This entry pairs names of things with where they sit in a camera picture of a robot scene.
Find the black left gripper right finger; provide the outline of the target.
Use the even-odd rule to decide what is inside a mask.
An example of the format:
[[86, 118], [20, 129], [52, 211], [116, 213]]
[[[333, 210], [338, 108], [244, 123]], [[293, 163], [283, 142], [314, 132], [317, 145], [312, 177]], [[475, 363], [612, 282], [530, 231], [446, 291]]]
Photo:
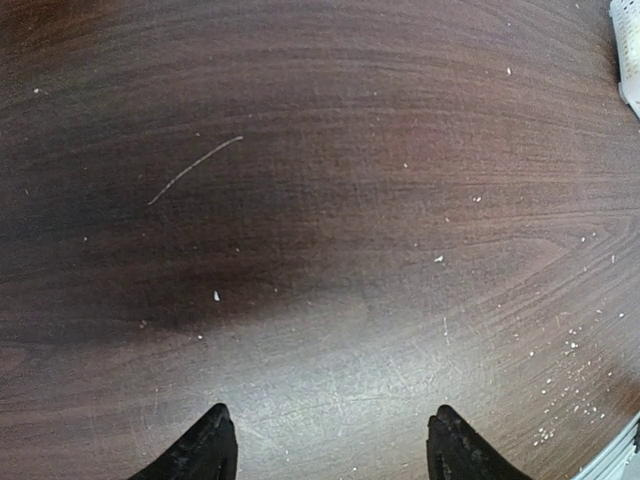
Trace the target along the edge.
[[429, 418], [427, 467], [431, 480], [531, 480], [449, 405]]

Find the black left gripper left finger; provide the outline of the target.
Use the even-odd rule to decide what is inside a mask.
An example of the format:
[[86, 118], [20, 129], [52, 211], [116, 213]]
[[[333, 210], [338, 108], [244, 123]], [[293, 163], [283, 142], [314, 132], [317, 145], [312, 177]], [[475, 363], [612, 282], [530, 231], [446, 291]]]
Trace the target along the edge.
[[130, 480], [234, 480], [237, 439], [229, 410], [217, 403]]

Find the white perforated plastic basket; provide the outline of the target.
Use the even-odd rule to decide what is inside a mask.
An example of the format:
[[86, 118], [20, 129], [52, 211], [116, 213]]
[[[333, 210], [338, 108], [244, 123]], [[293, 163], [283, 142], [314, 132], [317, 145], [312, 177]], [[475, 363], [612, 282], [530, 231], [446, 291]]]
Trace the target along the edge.
[[639, 0], [612, 0], [609, 15], [619, 60], [619, 94], [639, 117]]

